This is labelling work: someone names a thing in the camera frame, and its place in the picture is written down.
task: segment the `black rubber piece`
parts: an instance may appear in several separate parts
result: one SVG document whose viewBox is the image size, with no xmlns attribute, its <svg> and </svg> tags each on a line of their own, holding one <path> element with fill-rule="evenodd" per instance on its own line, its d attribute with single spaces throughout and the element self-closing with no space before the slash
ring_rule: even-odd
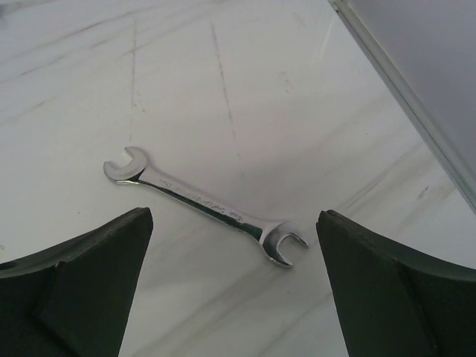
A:
<svg viewBox="0 0 476 357">
<path fill-rule="evenodd" d="M 476 356 L 476 271 L 334 212 L 318 225 L 350 357 Z"/>
<path fill-rule="evenodd" d="M 1 264 L 0 356 L 117 356 L 151 233 L 136 208 Z"/>
</svg>

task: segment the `wrench head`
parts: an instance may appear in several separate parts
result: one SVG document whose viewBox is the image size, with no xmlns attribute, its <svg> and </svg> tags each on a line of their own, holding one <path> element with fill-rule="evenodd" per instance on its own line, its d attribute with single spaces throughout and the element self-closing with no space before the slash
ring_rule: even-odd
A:
<svg viewBox="0 0 476 357">
<path fill-rule="evenodd" d="M 304 248 L 309 248 L 309 242 L 304 233 L 292 222 L 281 222 L 276 227 L 265 232 L 260 239 L 261 246 L 268 259 L 284 268 L 292 268 L 292 263 L 280 252 L 280 244 L 285 238 L 291 237 L 295 242 Z"/>
<path fill-rule="evenodd" d="M 149 165 L 146 154 L 137 147 L 126 147 L 126 152 L 132 157 L 131 162 L 125 167 L 116 167 L 112 162 L 103 164 L 106 176 L 118 184 L 137 183 L 138 177 Z"/>
</svg>

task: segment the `wrench handle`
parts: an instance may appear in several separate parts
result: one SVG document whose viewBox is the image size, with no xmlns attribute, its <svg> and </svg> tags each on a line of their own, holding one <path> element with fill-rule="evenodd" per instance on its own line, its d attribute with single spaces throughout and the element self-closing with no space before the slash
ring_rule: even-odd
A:
<svg viewBox="0 0 476 357">
<path fill-rule="evenodd" d="M 212 199 L 208 194 L 190 184 L 179 181 L 151 166 L 148 166 L 140 174 L 137 183 L 154 187 L 214 219 L 248 233 L 257 242 L 260 242 L 264 227 L 258 219 Z"/>
</svg>

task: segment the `chrome wrench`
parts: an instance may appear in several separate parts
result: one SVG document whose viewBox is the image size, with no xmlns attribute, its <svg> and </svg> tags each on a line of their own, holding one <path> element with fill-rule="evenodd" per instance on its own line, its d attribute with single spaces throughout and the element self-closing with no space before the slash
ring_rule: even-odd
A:
<svg viewBox="0 0 476 357">
<path fill-rule="evenodd" d="M 137 147 L 126 147 L 131 162 L 117 168 L 110 161 L 104 163 L 104 173 L 118 184 L 145 184 L 172 196 L 183 203 L 233 228 L 248 233 L 261 246 L 267 258 L 284 268 L 292 263 L 279 250 L 280 243 L 292 237 L 304 248 L 309 247 L 303 232 L 292 222 L 258 219 L 212 199 L 208 194 L 149 165 L 146 154 Z"/>
</svg>

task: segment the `metal frame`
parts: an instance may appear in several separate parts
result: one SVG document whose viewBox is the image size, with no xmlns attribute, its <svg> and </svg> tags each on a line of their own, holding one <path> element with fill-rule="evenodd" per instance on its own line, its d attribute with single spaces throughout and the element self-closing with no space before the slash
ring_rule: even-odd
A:
<svg viewBox="0 0 476 357">
<path fill-rule="evenodd" d="M 374 39 L 348 0 L 329 0 L 405 114 L 476 213 L 476 175 Z"/>
</svg>

